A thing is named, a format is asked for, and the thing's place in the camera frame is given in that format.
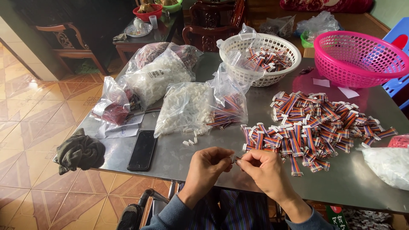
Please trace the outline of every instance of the white paper slip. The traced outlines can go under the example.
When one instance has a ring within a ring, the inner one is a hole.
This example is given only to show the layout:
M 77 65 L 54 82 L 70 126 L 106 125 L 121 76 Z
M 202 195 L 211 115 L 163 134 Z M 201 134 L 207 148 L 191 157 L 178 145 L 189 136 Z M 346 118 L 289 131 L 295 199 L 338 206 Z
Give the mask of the white paper slip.
M 121 126 L 104 122 L 95 134 L 95 137 L 98 139 L 110 139 L 136 136 L 139 131 L 139 124 L 142 122 L 144 115 L 145 114 L 134 116 Z
M 353 91 L 352 89 L 350 89 L 348 86 L 346 86 L 345 88 L 342 87 L 338 87 L 339 90 L 341 90 L 341 92 L 343 94 L 345 94 L 345 96 L 347 98 L 352 98 L 352 97 L 357 97 L 359 96 L 359 94 L 355 91 Z
M 313 82 L 314 85 L 325 86 L 325 87 L 330 86 L 330 80 L 321 80 L 321 79 L 313 78 L 312 82 Z

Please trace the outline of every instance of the smartphone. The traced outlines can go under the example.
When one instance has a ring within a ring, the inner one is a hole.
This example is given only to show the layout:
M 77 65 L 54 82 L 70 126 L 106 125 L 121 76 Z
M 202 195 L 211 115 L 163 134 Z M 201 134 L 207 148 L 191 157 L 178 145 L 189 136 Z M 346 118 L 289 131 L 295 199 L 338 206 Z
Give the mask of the smartphone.
M 153 153 L 155 152 L 156 138 L 154 130 L 141 130 L 136 137 L 135 146 L 129 158 L 127 170 L 148 171 L 151 167 Z

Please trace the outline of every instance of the stainless steel table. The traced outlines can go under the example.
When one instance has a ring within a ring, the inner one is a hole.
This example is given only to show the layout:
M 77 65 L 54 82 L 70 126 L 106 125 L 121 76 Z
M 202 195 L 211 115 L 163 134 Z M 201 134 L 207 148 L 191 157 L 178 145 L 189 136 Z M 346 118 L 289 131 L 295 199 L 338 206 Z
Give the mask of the stainless steel table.
M 218 68 L 221 59 L 218 53 L 205 53 L 198 63 L 196 72 L 197 81 L 204 82 L 213 78 L 212 73 Z M 278 83 L 268 87 L 251 87 L 246 94 L 249 126 L 263 122 L 270 126 L 276 124 L 272 119 L 272 109 L 269 106 L 273 95 L 283 90 L 286 92 L 304 93 L 325 92 L 330 101 L 348 101 L 360 106 L 362 112 L 372 115 L 381 121 L 385 128 L 395 127 L 399 133 L 409 133 L 409 121 L 387 95 L 381 86 L 368 89 L 359 89 L 359 97 L 347 99 L 338 88 L 316 86 L 312 84 L 312 77 L 319 77 L 316 70 L 308 75 L 297 77 L 299 71 L 308 66 L 315 66 L 314 59 L 303 59 L 300 67 L 288 74 Z M 141 124 L 142 130 L 154 130 L 159 113 L 147 114 Z M 85 129 L 88 135 L 94 135 L 101 123 L 86 117 L 79 127 Z M 221 131 L 213 129 L 210 135 L 198 137 L 198 144 L 186 147 L 183 140 L 193 139 L 193 135 L 186 133 L 173 133 L 158 138 L 153 164 L 149 171 L 133 172 L 126 169 L 132 147 L 136 137 L 115 138 L 101 140 L 106 147 L 104 163 L 97 170 L 110 171 L 120 174 L 155 177 L 163 180 L 182 182 L 186 179 L 189 163 L 195 151 L 211 146 L 220 146 L 241 152 L 244 135 L 239 125 L 231 125 Z M 373 144 L 373 147 L 384 147 L 389 138 Z M 355 147 L 347 154 L 338 151 L 337 157 L 328 161 L 331 163 L 330 171 L 312 173 L 307 167 L 302 167 L 302 177 L 290 175 L 290 162 L 284 167 L 288 173 L 295 191 L 303 199 L 347 206 L 363 207 L 366 209 L 389 210 L 390 212 L 409 213 L 409 191 L 395 189 L 381 181 L 366 165 L 360 151 Z M 229 173 L 222 173 L 216 186 L 227 189 L 261 192 L 254 181 L 245 172 L 234 166 Z

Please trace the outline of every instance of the green basket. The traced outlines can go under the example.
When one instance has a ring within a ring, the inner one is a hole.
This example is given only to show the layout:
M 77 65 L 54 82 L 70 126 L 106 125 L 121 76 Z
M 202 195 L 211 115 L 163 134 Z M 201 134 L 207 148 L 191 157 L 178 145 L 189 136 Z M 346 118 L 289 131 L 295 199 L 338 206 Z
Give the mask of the green basket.
M 178 0 L 177 4 L 174 4 L 174 5 L 171 5 L 171 6 L 163 6 L 162 12 L 165 12 L 165 10 L 168 10 L 170 14 L 177 12 L 182 7 L 181 6 L 182 1 L 183 0 Z
M 313 48 L 313 47 L 314 47 L 314 44 L 311 43 L 311 42 L 309 42 L 309 41 L 307 41 L 307 38 L 308 38 L 307 34 L 308 34 L 308 32 L 309 32 L 309 31 L 304 31 L 304 32 L 301 34 L 301 45 L 302 45 L 304 48 Z

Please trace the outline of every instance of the orange floor tile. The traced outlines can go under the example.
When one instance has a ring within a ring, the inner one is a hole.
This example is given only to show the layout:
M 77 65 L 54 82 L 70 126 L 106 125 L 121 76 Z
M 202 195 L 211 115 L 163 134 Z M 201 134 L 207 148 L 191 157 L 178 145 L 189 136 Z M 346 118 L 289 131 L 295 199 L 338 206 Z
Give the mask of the orange floor tile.
M 111 62 L 112 77 L 121 64 Z M 170 183 L 161 180 L 93 170 L 58 174 L 56 148 L 99 100 L 103 79 L 99 73 L 40 81 L 0 44 L 1 229 L 115 229 L 144 190 L 167 196 Z

